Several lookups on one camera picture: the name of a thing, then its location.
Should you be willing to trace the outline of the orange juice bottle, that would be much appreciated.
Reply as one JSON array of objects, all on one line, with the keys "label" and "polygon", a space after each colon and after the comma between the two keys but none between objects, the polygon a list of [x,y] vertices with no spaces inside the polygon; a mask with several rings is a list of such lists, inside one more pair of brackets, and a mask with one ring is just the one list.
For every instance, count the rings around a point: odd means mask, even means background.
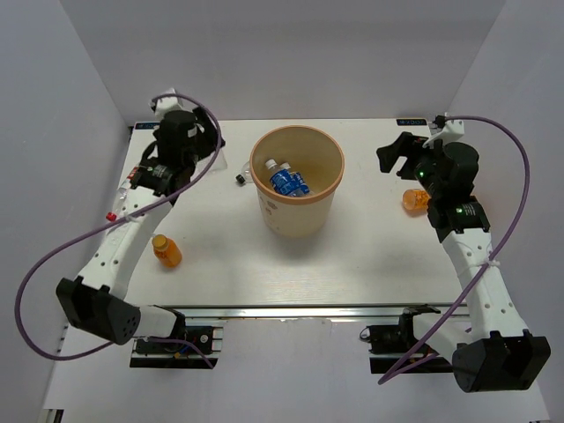
[{"label": "orange juice bottle", "polygon": [[423,189],[407,189],[402,196],[402,206],[410,214],[427,211],[430,196]]},{"label": "orange juice bottle", "polygon": [[182,252],[173,240],[163,234],[152,237],[153,254],[167,268],[174,268],[182,261]]}]

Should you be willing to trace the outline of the clear bottle black cap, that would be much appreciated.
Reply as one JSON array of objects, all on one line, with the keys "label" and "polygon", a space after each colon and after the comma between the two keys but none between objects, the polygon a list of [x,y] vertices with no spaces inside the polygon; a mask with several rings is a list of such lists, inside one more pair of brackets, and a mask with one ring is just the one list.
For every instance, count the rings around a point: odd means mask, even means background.
[{"label": "clear bottle black cap", "polygon": [[241,167],[240,173],[235,176],[235,181],[239,186],[244,186],[253,182],[249,162],[246,162]]}]

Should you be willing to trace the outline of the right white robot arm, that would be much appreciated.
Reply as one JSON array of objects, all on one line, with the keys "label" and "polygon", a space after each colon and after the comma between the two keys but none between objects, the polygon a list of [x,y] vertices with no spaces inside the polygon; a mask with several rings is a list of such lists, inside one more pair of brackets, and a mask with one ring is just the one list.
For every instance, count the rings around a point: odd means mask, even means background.
[{"label": "right white robot arm", "polygon": [[479,154],[464,143],[428,141],[410,132],[376,154],[384,173],[404,158],[398,176],[419,182],[430,196],[429,222],[454,266],[471,318],[470,330],[449,323],[457,302],[444,313],[430,306],[406,309],[397,338],[408,352],[382,380],[411,369],[408,360],[428,345],[451,365],[464,392],[527,390],[551,349],[546,338],[531,334],[516,311],[494,260],[490,224],[472,194]]}]

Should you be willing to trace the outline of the long red label bottle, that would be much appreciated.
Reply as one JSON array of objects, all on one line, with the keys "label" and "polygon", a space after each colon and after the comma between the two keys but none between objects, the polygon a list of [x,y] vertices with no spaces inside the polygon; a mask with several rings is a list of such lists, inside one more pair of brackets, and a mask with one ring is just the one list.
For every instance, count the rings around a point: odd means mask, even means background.
[{"label": "long red label bottle", "polygon": [[120,212],[125,209],[125,200],[130,189],[130,182],[137,170],[138,166],[134,166],[122,181],[121,185],[118,187],[112,209],[106,214],[107,221],[116,221]]}]

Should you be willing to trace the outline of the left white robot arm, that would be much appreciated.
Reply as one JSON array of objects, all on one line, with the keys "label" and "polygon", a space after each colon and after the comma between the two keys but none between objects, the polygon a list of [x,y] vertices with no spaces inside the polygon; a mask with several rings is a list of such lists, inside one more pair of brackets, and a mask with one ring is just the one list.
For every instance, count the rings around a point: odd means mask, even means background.
[{"label": "left white robot arm", "polygon": [[137,262],[174,206],[171,194],[189,186],[197,163],[223,145],[201,107],[164,114],[127,178],[113,227],[76,278],[64,278],[56,287],[71,326],[117,345],[132,338],[156,338],[169,352],[184,346],[187,332],[181,313],[132,305],[125,297]]}]

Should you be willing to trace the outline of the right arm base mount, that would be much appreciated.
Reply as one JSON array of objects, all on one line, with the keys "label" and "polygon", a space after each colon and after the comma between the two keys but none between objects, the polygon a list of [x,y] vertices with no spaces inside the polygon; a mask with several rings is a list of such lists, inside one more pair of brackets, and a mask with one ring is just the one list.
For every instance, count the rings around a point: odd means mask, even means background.
[{"label": "right arm base mount", "polygon": [[[405,308],[395,324],[376,324],[365,327],[359,339],[369,345],[369,363],[372,375],[383,375],[393,363],[406,353],[417,340],[412,333],[412,319],[420,314],[440,314],[438,308],[429,305]],[[409,369],[407,374],[447,374],[451,365],[428,345],[421,346],[404,367],[435,354],[426,363]]]}]

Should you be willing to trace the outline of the blue label bottle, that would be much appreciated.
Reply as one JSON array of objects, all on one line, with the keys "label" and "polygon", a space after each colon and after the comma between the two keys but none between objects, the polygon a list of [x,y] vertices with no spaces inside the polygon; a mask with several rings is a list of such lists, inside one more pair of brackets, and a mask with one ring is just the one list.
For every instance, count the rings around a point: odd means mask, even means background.
[{"label": "blue label bottle", "polygon": [[293,171],[288,162],[279,164],[275,160],[267,160],[265,166],[276,193],[285,197],[305,197],[311,193],[301,174]]}]

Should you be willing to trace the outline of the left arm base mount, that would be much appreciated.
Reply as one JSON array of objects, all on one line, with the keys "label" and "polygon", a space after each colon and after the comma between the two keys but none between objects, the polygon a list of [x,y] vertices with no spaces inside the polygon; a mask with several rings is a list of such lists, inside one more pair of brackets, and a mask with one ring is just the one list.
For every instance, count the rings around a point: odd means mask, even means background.
[{"label": "left arm base mount", "polygon": [[130,368],[214,369],[222,350],[225,322],[215,318],[187,317],[183,332],[170,341],[136,339]]}]

